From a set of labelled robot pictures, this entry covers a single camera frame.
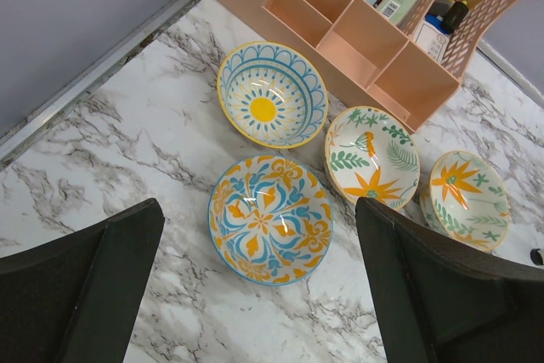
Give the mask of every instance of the yellow dot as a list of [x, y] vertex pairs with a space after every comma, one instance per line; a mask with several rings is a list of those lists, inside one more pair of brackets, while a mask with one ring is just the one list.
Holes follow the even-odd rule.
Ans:
[[275, 118], [275, 105], [266, 98], [256, 98], [253, 100], [250, 110], [255, 119], [260, 122], [270, 122]]

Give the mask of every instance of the bowl with green leaf pattern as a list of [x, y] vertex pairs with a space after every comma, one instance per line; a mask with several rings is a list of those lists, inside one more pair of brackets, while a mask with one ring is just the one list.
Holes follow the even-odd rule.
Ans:
[[389, 115], [355, 106], [332, 122], [325, 139], [326, 171], [346, 200], [372, 197], [400, 209], [414, 196], [420, 166], [414, 141]]
[[498, 174], [462, 150], [436, 161], [420, 204], [433, 230], [484, 252], [501, 244], [510, 225], [510, 206]]

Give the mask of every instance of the white baseboard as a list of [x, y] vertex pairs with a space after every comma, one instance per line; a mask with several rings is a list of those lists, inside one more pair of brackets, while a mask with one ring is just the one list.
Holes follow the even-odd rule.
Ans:
[[71, 111], [77, 102], [85, 97], [85, 94], [100, 87], [128, 61], [127, 58], [133, 50], [171, 18], [183, 13], [191, 1], [173, 0], [130, 33], [102, 59], [85, 70], [76, 80], [61, 89], [34, 116], [28, 118], [26, 123], [20, 124], [12, 132], [0, 138], [0, 170], [24, 152], [33, 141], [45, 134], [54, 125], [55, 118]]

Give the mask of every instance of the black object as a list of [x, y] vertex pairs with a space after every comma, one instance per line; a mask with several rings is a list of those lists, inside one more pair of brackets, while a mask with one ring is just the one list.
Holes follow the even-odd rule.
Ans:
[[444, 15], [440, 28], [445, 34], [451, 34], [461, 24], [468, 13], [468, 6], [463, 2], [455, 2], [451, 9]]
[[530, 250], [530, 259], [535, 265], [542, 266], [544, 265], [544, 258], [542, 258], [542, 251], [540, 248], [533, 248]]
[[0, 362], [121, 363], [163, 225], [149, 199], [0, 258]]
[[544, 271], [474, 250], [379, 201], [357, 230], [389, 363], [544, 359]]

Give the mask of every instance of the bowl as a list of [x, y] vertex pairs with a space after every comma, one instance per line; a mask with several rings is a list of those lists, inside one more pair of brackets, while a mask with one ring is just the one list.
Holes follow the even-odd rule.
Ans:
[[284, 156], [253, 156], [231, 166], [213, 188], [208, 223], [223, 261], [249, 281], [271, 286], [310, 274], [332, 239], [325, 189]]
[[249, 43], [223, 61], [218, 97], [244, 136], [270, 148], [309, 142], [325, 123], [328, 98], [320, 74], [300, 53], [276, 43]]
[[372, 197], [394, 209], [414, 196], [419, 156], [414, 141], [387, 112], [355, 106], [332, 122], [325, 139], [326, 171], [353, 204]]
[[501, 244], [510, 225], [501, 179], [490, 164], [461, 150], [436, 161], [420, 204], [433, 230], [484, 252]]

